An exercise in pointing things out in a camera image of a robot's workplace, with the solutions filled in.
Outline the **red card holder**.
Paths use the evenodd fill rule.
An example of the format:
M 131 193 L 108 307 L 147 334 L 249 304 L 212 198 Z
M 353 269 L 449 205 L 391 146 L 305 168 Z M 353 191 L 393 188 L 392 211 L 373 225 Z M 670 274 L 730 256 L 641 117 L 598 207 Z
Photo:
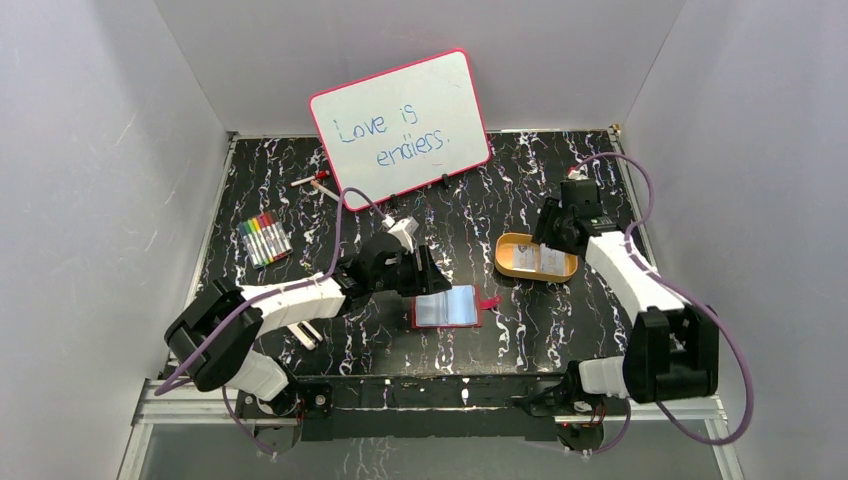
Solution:
M 500 295 L 484 298 L 476 285 L 458 285 L 437 294 L 413 299 L 412 327 L 416 329 L 479 328 L 483 312 L 502 302 Z

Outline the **pink framed whiteboard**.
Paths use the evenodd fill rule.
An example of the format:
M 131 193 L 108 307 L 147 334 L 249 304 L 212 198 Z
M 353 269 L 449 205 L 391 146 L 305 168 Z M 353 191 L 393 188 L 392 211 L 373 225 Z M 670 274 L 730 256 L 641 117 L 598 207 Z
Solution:
M 309 109 L 350 211 L 491 157 L 471 63 L 453 49 L 317 93 Z

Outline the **white marker pen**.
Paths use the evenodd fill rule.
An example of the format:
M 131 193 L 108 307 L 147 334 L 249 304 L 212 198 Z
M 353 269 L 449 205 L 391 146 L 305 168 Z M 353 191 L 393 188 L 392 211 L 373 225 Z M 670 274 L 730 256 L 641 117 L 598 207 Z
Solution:
M 317 191 L 321 192 L 323 195 L 325 195 L 325 196 L 327 196 L 328 198 L 332 199 L 332 200 L 333 200 L 333 201 L 335 201 L 336 203 L 340 203 L 340 202 L 341 202 L 341 198 L 340 198 L 340 196 L 339 196 L 337 193 L 335 193 L 335 192 L 333 192 L 332 190 L 330 190 L 329 188 L 325 187 L 325 186 L 324 186 L 324 185 L 322 185 L 320 182 L 318 182 L 318 181 L 316 181 L 316 180 L 313 180 L 313 181 L 311 181 L 311 182 L 310 182 L 310 185 L 311 185 L 311 186 L 312 186 L 315 190 L 317 190 Z

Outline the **red capped marker pen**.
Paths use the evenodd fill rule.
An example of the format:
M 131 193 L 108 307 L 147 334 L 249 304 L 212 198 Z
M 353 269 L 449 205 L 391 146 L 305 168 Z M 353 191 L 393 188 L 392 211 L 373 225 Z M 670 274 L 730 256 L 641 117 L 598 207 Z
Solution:
M 329 175 L 330 175 L 329 170 L 321 170 L 321 171 L 318 171 L 311 176 L 304 177 L 304 178 L 301 178 L 301 179 L 297 179 L 297 180 L 291 182 L 290 186 L 291 187 L 298 187 L 300 185 L 304 185 L 304 184 L 310 183 L 312 181 L 317 181 L 317 180 L 327 178 Z

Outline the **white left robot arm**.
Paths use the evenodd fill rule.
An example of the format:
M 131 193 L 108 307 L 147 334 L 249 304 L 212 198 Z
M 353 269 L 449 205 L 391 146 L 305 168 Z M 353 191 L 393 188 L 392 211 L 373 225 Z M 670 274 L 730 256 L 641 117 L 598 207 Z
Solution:
M 408 246 L 390 233 L 374 235 L 359 252 L 335 256 L 328 272 L 301 280 L 260 287 L 215 280 L 166 330 L 164 340 L 179 364 L 157 392 L 187 382 L 201 392 L 234 388 L 286 416 L 298 404 L 297 382 L 279 361 L 255 349 L 256 340 L 354 313 L 378 292 L 417 297 L 450 288 L 428 246 Z

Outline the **pack of coloured markers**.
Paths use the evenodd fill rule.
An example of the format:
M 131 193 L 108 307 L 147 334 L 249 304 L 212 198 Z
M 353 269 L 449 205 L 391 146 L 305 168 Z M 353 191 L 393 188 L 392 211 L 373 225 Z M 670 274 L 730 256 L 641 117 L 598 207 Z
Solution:
M 240 222 L 237 229 L 254 269 L 263 269 L 293 251 L 291 241 L 275 212 L 266 211 L 255 215 Z

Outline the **orange oval tray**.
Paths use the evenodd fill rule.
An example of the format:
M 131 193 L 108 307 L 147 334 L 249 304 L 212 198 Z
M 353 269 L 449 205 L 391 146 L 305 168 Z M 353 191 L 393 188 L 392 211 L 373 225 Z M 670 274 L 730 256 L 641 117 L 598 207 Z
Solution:
M 512 269 L 512 249 L 514 244 L 534 244 L 537 246 L 537 271 L 522 272 Z M 539 271 L 539 247 L 541 245 L 532 242 L 532 236 L 524 233 L 504 233 L 501 235 L 495 247 L 495 267 L 496 270 L 504 276 L 518 278 L 523 280 L 542 281 L 548 283 L 564 283 L 567 282 L 578 269 L 578 257 L 566 253 L 567 273 L 563 277 L 551 276 L 543 274 Z

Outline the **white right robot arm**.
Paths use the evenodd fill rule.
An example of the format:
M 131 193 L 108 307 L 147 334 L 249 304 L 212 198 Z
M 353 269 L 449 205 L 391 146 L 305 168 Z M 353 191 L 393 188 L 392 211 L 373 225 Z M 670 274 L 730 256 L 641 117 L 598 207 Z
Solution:
M 590 413 L 603 395 L 654 403 L 716 392 L 717 326 L 642 269 L 643 256 L 604 214 L 593 180 L 562 181 L 559 197 L 545 199 L 532 241 L 594 269 L 632 323 L 623 355 L 569 364 L 563 399 L 571 411 Z

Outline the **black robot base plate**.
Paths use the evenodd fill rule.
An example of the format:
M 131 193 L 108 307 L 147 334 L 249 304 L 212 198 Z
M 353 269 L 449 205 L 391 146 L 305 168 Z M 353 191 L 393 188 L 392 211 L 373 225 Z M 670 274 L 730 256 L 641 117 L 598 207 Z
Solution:
M 561 374 L 303 376 L 281 407 L 246 393 L 236 413 L 260 426 L 292 421 L 307 442 L 365 437 L 517 437 L 597 447 L 625 403 L 577 393 Z

